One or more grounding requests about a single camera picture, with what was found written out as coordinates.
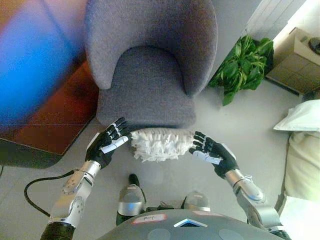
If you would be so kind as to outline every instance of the white pillow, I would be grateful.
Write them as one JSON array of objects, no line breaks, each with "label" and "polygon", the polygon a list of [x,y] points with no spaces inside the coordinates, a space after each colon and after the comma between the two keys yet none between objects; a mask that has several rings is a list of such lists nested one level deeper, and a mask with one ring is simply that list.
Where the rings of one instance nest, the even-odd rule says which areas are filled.
[{"label": "white pillow", "polygon": [[273,129],[320,132],[320,99],[305,101],[289,109],[288,116]]}]

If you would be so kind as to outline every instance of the gray upholstery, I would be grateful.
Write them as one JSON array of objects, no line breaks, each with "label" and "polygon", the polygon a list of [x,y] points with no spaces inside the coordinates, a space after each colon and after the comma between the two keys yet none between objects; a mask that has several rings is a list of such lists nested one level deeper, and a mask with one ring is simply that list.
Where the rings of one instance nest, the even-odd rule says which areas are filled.
[{"label": "gray upholstery", "polygon": [[122,116],[135,127],[181,128],[194,123],[194,102],[184,92],[172,54],[134,47],[120,57],[111,89],[100,90],[96,117],[108,125]]},{"label": "gray upholstery", "polygon": [[137,46],[172,53],[189,96],[209,81],[217,48],[211,0],[88,0],[85,26],[88,61],[100,89],[111,87],[118,59]]},{"label": "gray upholstery", "polygon": [[217,48],[211,0],[88,0],[85,27],[102,124],[195,121],[191,97],[207,85]]}]

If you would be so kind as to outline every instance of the black cable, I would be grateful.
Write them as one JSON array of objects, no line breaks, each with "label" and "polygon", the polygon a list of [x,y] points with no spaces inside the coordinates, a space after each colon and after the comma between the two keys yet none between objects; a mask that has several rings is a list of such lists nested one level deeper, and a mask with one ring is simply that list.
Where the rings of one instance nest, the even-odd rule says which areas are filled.
[{"label": "black cable", "polygon": [[50,217],[50,214],[48,212],[46,212],[45,210],[43,210],[41,207],[37,206],[33,201],[31,201],[31,199],[28,197],[28,188],[36,183],[36,182],[40,182],[40,181],[46,181],[46,180],[55,180],[55,179],[62,179],[62,178],[65,178],[67,176],[70,176],[72,174],[74,174],[74,170],[71,170],[69,172],[67,172],[66,174],[64,175],[61,175],[61,176],[53,176],[53,177],[44,177],[44,178],[38,178],[36,180],[33,180],[31,182],[29,182],[25,188],[24,188],[24,197],[25,197],[25,200],[32,206],[34,207],[35,209],[37,209],[38,211],[40,211],[41,213],[43,213],[44,215],[46,215],[47,217]]},{"label": "black cable", "polygon": [[1,178],[3,172],[4,172],[4,166],[2,165],[1,171],[0,171],[0,178]]}]

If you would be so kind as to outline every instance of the silver robotic forearm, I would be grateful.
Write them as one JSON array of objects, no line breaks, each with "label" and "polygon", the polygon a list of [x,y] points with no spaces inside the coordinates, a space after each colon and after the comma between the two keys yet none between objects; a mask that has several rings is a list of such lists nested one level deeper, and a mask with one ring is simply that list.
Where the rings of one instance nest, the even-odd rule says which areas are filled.
[{"label": "silver robotic forearm", "polygon": [[48,224],[58,222],[71,224],[75,228],[78,226],[100,169],[98,162],[90,160],[74,172],[64,184],[61,195],[52,208]]},{"label": "silver robotic forearm", "polygon": [[268,204],[264,193],[254,184],[251,176],[233,169],[225,174],[225,179],[233,188],[237,202],[251,225],[270,233],[284,229],[279,214]]}]

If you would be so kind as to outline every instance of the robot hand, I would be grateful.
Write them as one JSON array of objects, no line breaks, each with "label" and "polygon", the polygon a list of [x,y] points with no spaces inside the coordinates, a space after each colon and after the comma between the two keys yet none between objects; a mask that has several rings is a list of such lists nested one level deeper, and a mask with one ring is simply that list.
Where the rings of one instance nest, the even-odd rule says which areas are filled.
[{"label": "robot hand", "polygon": [[224,179],[228,171],[239,169],[235,155],[225,144],[218,143],[199,131],[195,132],[193,138],[195,148],[190,148],[189,152],[212,163],[219,177]]},{"label": "robot hand", "polygon": [[128,123],[124,117],[110,124],[105,131],[98,132],[86,149],[85,161],[96,161],[105,168],[111,162],[115,149],[127,142],[131,137]]}]

